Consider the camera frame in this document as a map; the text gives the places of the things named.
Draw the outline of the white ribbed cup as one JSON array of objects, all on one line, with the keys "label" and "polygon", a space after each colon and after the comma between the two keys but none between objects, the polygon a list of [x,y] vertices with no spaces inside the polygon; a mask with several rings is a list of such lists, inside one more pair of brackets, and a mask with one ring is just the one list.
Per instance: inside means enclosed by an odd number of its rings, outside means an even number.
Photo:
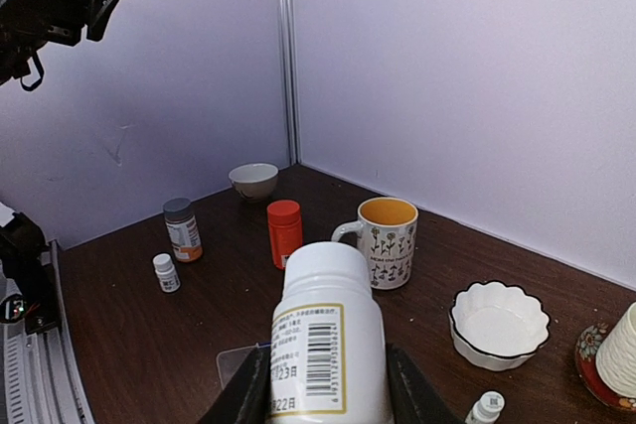
[{"label": "white ribbed cup", "polygon": [[635,397],[635,304],[632,303],[600,346],[596,367],[617,394]]}]

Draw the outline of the small white pill bottle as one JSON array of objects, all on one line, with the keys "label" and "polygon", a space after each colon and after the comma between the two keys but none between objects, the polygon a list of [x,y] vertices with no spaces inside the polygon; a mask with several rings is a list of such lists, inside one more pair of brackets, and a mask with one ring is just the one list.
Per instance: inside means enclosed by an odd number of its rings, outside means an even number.
[{"label": "small white pill bottle", "polygon": [[168,253],[160,253],[153,257],[152,264],[164,293],[174,293],[179,290],[181,282],[172,257]]}]

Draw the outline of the orange pill bottle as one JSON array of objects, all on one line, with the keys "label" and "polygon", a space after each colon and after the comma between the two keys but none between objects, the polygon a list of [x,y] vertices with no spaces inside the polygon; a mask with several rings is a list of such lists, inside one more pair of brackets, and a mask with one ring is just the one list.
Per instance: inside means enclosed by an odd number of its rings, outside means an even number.
[{"label": "orange pill bottle", "polygon": [[269,204],[266,212],[272,261],[284,270],[289,256],[303,245],[301,207],[293,200],[279,200]]}]

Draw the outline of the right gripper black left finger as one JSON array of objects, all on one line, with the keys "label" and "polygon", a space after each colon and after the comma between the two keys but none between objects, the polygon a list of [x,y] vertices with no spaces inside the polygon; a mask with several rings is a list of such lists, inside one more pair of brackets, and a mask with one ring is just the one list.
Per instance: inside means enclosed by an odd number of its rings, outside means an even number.
[{"label": "right gripper black left finger", "polygon": [[268,413],[269,349],[254,349],[199,423],[264,423]]}]

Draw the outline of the red saucer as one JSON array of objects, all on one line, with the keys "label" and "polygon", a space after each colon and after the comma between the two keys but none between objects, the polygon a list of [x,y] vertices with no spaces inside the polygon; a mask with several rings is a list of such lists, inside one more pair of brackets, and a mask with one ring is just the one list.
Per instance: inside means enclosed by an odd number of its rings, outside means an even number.
[{"label": "red saucer", "polygon": [[623,414],[634,414],[635,398],[617,394],[602,380],[596,367],[597,352],[613,328],[607,323],[597,323],[584,329],[574,346],[574,363],[585,388],[599,402]]}]

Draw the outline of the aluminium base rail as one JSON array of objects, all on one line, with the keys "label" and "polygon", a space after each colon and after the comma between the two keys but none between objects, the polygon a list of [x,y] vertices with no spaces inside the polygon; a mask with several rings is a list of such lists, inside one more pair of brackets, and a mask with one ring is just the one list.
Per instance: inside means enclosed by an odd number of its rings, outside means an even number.
[{"label": "aluminium base rail", "polygon": [[56,287],[60,323],[29,334],[24,322],[1,326],[1,418],[8,423],[92,423],[69,329],[59,246],[41,262]]}]

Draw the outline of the clear plastic pill organizer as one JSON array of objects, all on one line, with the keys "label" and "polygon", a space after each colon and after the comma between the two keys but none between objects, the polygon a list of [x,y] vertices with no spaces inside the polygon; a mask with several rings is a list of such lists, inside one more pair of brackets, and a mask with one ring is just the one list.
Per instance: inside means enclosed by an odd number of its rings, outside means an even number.
[{"label": "clear plastic pill organizer", "polygon": [[269,349],[270,342],[256,343],[254,345],[225,350],[216,357],[217,371],[221,389],[225,389],[232,378],[238,372],[247,356],[254,349]]}]

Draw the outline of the yellow-lined patterned mug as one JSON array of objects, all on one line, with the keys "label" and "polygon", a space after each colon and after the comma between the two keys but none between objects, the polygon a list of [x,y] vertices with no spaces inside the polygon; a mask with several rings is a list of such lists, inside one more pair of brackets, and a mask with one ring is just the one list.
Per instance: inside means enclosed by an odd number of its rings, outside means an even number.
[{"label": "yellow-lined patterned mug", "polygon": [[357,219],[338,225],[332,241],[345,235],[357,236],[357,249],[365,256],[371,286],[394,290],[405,285],[411,275],[415,252],[418,209],[392,197],[371,198],[357,209]]}]

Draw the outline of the white scalloped dish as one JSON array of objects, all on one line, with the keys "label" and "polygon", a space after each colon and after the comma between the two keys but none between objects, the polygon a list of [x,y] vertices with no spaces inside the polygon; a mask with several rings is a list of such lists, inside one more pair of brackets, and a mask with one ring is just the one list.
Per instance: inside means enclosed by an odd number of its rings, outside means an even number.
[{"label": "white scalloped dish", "polygon": [[520,367],[548,342],[552,317],[538,297],[493,280],[456,292],[448,320],[459,355],[502,372]]}]

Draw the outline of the aluminium frame post left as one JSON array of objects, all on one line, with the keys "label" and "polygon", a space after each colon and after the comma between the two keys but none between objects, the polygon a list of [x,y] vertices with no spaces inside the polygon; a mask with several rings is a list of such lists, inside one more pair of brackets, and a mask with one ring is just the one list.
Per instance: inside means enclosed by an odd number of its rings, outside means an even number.
[{"label": "aluminium frame post left", "polygon": [[278,0],[279,44],[283,99],[286,111],[288,156],[291,165],[300,164],[301,137],[297,95],[297,71],[293,0]]}]

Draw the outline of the grey-capped orange label bottle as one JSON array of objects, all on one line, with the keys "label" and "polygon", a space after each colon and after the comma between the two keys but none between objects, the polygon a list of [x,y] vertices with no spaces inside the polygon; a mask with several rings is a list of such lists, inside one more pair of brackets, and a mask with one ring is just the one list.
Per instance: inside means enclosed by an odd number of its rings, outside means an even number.
[{"label": "grey-capped orange label bottle", "polygon": [[203,245],[192,203],[175,198],[163,205],[163,216],[175,258],[190,263],[203,255]]}]

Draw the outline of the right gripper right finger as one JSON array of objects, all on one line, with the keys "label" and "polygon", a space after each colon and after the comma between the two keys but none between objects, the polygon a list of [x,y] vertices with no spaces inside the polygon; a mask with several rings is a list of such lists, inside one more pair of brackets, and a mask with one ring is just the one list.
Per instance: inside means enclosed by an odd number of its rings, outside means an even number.
[{"label": "right gripper right finger", "polygon": [[406,351],[387,344],[387,370],[397,424],[458,424],[457,417]]}]

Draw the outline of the white ceramic bowl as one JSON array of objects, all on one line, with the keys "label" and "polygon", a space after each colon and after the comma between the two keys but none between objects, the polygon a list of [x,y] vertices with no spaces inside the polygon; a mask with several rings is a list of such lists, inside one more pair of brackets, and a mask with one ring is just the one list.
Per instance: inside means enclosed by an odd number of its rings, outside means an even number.
[{"label": "white ceramic bowl", "polygon": [[278,180],[278,168],[269,163],[251,163],[229,172],[235,191],[246,201],[255,203],[272,195]]}]

